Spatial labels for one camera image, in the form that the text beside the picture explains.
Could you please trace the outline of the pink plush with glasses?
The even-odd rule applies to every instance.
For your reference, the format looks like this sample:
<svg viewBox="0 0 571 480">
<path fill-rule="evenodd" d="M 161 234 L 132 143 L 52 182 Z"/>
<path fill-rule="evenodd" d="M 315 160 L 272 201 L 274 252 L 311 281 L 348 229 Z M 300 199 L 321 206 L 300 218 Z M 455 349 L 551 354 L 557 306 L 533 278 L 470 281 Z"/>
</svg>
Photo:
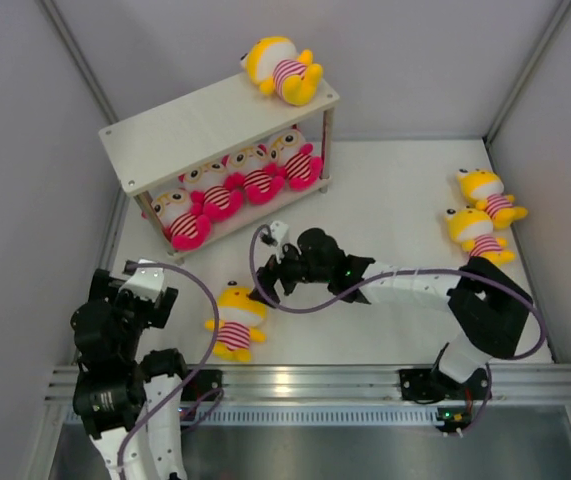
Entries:
<svg viewBox="0 0 571 480">
<path fill-rule="evenodd" d="M 228 171 L 225 186 L 240 188 L 253 205 L 273 200 L 285 186 L 285 179 L 276 171 L 276 165 L 260 143 L 250 144 L 223 157 Z"/>
</svg>

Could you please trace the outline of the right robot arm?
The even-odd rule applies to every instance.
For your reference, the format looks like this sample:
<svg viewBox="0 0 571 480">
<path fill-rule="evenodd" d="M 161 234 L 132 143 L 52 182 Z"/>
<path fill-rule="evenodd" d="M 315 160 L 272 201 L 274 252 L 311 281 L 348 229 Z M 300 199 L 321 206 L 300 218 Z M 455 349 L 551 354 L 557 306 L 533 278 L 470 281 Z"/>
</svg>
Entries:
<svg viewBox="0 0 571 480">
<path fill-rule="evenodd" d="M 261 225 L 250 241 L 274 252 L 263 266 L 251 257 L 250 296 L 281 309 L 281 298 L 302 284 L 326 287 L 335 303 L 407 304 L 451 315 L 460 331 L 438 354 L 433 388 L 445 397 L 465 389 L 472 375 L 492 359 L 518 360 L 527 320 L 536 308 L 529 294 L 489 260 L 473 257 L 459 268 L 402 268 L 345 253 L 320 228 L 304 231 L 295 244 L 282 222 Z"/>
</svg>

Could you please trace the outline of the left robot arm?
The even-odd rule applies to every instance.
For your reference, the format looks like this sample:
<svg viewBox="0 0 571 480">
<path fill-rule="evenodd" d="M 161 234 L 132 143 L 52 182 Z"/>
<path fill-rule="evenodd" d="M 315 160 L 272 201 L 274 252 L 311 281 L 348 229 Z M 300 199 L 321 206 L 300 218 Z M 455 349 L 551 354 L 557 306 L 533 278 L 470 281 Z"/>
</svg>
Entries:
<svg viewBox="0 0 571 480">
<path fill-rule="evenodd" d="M 137 356 L 149 328 L 165 327 L 178 292 L 143 263 L 126 280 L 97 270 L 70 324 L 79 373 L 73 410 L 112 479 L 184 479 L 180 400 L 191 376 L 177 349 Z"/>
</svg>

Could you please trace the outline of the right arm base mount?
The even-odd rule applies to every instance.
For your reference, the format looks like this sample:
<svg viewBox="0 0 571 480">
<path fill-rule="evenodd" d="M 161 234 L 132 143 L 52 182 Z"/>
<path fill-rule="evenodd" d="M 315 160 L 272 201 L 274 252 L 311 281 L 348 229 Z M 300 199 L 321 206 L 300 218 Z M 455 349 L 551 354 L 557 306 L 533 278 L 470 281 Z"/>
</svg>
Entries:
<svg viewBox="0 0 571 480">
<path fill-rule="evenodd" d="M 435 366 L 401 369 L 401 398 L 416 405 L 436 406 L 436 429 L 444 436 L 463 437 L 484 412 L 492 397 L 489 365 L 476 369 L 463 383 L 445 376 Z"/>
</svg>

